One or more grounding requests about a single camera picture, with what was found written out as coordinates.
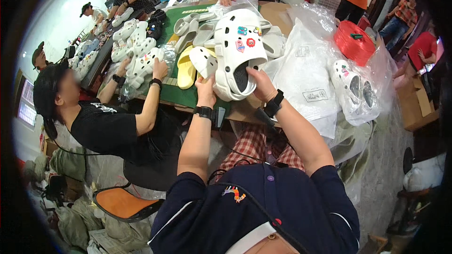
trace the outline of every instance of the plaid shirt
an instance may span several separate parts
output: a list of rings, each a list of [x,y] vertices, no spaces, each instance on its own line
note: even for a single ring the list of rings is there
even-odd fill
[[[411,24],[416,25],[418,22],[416,10],[408,7],[408,1],[406,0],[400,0],[399,9],[395,15],[402,19],[408,26],[411,26]]]

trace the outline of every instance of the yellow slide sandal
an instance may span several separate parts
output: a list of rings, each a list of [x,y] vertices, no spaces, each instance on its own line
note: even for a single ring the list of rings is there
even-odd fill
[[[190,61],[190,51],[193,46],[185,48],[177,61],[177,84],[180,89],[188,89],[195,83],[196,69]]]

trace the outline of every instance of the white shirt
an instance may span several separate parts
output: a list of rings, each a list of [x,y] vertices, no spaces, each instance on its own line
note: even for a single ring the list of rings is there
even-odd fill
[[[104,10],[100,10],[100,9],[94,9],[93,8],[93,15],[91,16],[91,19],[93,19],[94,22],[97,21],[99,14],[104,15],[104,19],[107,18],[107,14],[105,13]]]

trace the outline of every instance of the polka dot dress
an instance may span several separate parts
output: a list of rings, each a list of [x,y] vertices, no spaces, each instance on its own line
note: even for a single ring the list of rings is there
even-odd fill
[[[126,2],[126,0],[115,0],[114,6],[120,6],[124,2]],[[155,11],[154,5],[148,0],[135,0],[133,3],[130,3],[129,6],[132,7],[133,10],[144,9],[146,14]]]

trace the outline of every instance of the red plaid pants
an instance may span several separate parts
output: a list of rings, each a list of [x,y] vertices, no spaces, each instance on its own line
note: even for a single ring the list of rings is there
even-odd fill
[[[248,155],[265,162],[265,146],[266,146],[267,137],[265,135],[265,126],[262,125],[253,125],[249,124],[246,129],[244,129],[241,133],[237,142],[234,145],[234,150]],[[235,152],[230,152],[226,159],[220,164],[219,169],[223,169],[228,171],[236,165],[246,165],[248,162],[251,164],[260,163],[261,161],[257,161],[256,159],[249,158],[243,155],[240,155]],[[284,150],[281,152],[279,157],[276,160],[280,163],[285,163],[291,168],[297,168],[302,171],[305,170],[303,161],[298,157],[297,153],[290,147],[290,145],[286,145]],[[218,181],[221,176],[217,176],[215,181]]]

